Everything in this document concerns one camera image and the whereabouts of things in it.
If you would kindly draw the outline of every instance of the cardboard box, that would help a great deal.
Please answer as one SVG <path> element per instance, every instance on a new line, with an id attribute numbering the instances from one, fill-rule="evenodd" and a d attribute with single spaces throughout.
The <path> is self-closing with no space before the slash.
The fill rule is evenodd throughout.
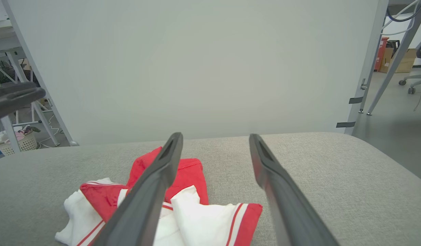
<path id="1" fill-rule="evenodd" d="M 382 62 L 380 64 L 379 72 L 387 73 L 390 64 L 393 58 L 391 58 L 393 54 L 393 48 L 385 48 L 385 53 L 383 54 Z M 409 73 L 412 69 L 413 63 L 415 58 L 417 57 L 417 50 L 416 49 L 408 49 L 404 54 L 402 61 L 400 62 L 398 68 L 396 69 L 396 73 Z"/>

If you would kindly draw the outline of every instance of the red bin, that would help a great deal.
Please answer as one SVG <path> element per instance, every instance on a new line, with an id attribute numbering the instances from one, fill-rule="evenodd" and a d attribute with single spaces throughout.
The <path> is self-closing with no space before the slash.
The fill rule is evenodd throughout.
<path id="1" fill-rule="evenodd" d="M 380 64 L 382 62 L 383 54 L 385 53 L 385 48 L 387 47 L 388 37 L 382 37 L 379 44 L 379 51 L 377 52 L 376 64 L 374 65 L 374 71 L 379 71 Z"/>

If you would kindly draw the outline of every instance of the laundry basket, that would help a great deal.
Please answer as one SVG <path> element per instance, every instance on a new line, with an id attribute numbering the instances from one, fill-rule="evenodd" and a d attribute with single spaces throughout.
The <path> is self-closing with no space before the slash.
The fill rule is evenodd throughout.
<path id="1" fill-rule="evenodd" d="M 33 150 L 37 148 L 36 138 L 34 137 L 33 130 L 31 130 L 23 139 L 18 141 L 21 151 Z M 0 151 L 4 155 L 15 154 L 13 148 L 9 143 L 0 144 Z"/>

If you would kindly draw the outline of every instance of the black tape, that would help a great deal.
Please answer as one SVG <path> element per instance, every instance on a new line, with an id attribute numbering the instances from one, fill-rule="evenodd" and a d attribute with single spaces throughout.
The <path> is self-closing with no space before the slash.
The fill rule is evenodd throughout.
<path id="1" fill-rule="evenodd" d="M 354 122 L 340 122 L 340 123 L 336 123 L 336 127 L 354 127 L 354 125 L 356 124 L 356 121 Z"/>
<path id="2" fill-rule="evenodd" d="M 348 104 L 361 103 L 363 98 L 364 97 L 350 98 L 350 101 L 348 101 Z"/>

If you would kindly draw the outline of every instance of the gray fabric tablecloth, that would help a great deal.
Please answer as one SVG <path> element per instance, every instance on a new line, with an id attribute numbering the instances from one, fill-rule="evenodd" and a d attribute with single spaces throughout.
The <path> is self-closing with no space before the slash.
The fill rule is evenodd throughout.
<path id="1" fill-rule="evenodd" d="M 421 245 L 421 180 L 357 138 L 334 133 L 262 136 L 339 243 Z M 80 184 L 125 183 L 133 161 L 163 141 L 40 149 L 0 159 L 0 245 L 55 245 L 63 202 Z M 204 167 L 210 204 L 264 206 L 252 245 L 275 245 L 248 137 L 185 140 L 182 158 Z"/>

